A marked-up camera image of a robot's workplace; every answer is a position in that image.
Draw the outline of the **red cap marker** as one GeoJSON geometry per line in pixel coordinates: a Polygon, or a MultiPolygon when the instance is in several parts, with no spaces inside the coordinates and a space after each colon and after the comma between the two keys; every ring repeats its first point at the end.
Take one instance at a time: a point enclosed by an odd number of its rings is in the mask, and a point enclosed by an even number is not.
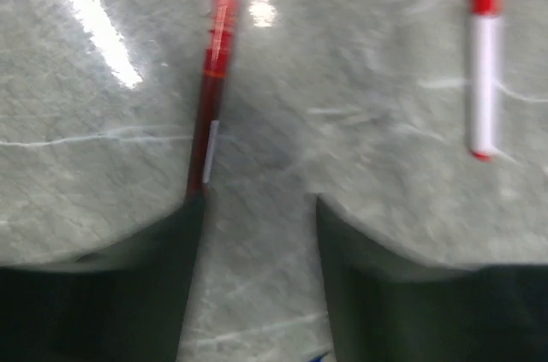
{"type": "Polygon", "coordinates": [[[468,9],[468,149],[480,161],[489,161],[496,153],[503,0],[468,0],[468,9]]]}

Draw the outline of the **red translucent pen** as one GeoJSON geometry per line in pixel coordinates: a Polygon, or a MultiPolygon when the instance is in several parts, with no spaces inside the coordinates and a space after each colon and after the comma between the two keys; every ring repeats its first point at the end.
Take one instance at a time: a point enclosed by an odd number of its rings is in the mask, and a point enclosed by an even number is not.
{"type": "Polygon", "coordinates": [[[230,69],[240,10],[241,0],[211,0],[211,27],[188,166],[187,196],[202,190],[211,179],[223,89],[230,69]]]}

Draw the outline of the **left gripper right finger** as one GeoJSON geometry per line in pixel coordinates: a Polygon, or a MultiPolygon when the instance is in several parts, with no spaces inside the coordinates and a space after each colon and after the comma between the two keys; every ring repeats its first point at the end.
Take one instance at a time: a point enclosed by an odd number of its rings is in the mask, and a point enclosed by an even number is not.
{"type": "Polygon", "coordinates": [[[544,361],[547,268],[424,264],[315,207],[339,361],[544,361]]]}

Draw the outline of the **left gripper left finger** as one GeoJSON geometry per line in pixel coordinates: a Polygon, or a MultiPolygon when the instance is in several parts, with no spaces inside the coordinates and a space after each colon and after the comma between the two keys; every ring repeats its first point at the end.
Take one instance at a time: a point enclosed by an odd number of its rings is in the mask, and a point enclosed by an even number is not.
{"type": "Polygon", "coordinates": [[[111,245],[4,265],[2,360],[175,360],[205,213],[197,194],[111,245]]]}

